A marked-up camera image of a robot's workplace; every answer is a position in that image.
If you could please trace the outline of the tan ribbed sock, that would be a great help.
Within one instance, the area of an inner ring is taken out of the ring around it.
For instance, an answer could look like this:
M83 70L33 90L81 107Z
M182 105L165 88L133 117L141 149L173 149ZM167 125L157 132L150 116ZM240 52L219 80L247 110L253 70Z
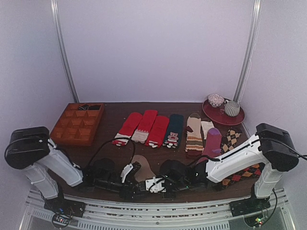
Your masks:
M133 179L141 184L143 187L146 186L147 181L152 181L156 174L152 171L148 160L142 155L135 155L132 158L132 163L139 163L140 169L133 175Z

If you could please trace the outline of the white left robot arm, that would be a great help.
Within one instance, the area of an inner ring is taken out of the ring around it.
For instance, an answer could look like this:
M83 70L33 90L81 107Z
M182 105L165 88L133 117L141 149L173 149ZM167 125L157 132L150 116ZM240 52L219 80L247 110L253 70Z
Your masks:
M48 171L57 174L67 185L80 192L90 192L96 187L121 192L128 183L128 177L141 167L138 162L130 162L117 176L112 172L113 161L100 159L82 168L55 144L45 126L13 131L4 158L10 167L23 171L59 213L69 209L69 202L63 198L59 183L50 177Z

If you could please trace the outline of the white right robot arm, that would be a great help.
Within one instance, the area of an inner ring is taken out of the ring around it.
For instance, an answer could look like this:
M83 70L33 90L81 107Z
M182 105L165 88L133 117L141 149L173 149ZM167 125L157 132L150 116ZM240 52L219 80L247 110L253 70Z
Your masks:
M189 165L167 160L160 168L160 177L146 179L138 188L149 193L207 188L240 170L263 163L264 168L252 188L252 197L246 200L246 208L257 211L282 174L298 165L301 155L294 149L287 131L266 123L257 125L256 130L247 141L223 155L203 155Z

